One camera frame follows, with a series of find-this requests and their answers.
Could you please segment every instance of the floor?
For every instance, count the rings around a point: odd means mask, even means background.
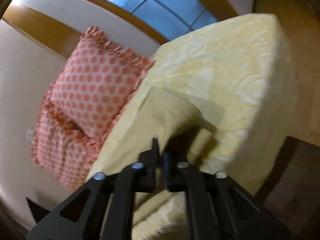
[[[290,135],[302,141],[264,205],[297,237],[320,207],[320,19],[308,0],[256,0],[255,12],[278,17],[296,58]]]

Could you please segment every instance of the silver bolt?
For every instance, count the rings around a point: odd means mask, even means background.
[[[105,177],[106,177],[106,175],[103,172],[98,172],[93,176],[93,179],[103,180]]]
[[[183,168],[189,167],[189,165],[190,165],[190,164],[187,163],[187,162],[179,162],[178,165],[177,165],[177,167],[183,169]]]
[[[217,171],[216,172],[216,177],[218,179],[225,179],[226,177],[228,177],[228,175],[223,171]]]
[[[143,168],[143,163],[132,163],[131,164],[131,168],[137,169],[137,170],[142,169]]]

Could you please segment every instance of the yellow bedspread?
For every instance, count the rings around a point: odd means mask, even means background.
[[[295,101],[294,65],[276,17],[248,14],[206,26],[162,45],[154,58],[88,178],[136,161],[152,136],[163,150],[170,136],[198,124],[198,142],[217,142],[201,170],[224,170],[255,194],[288,133]],[[132,238],[186,239],[183,198],[140,194]]]

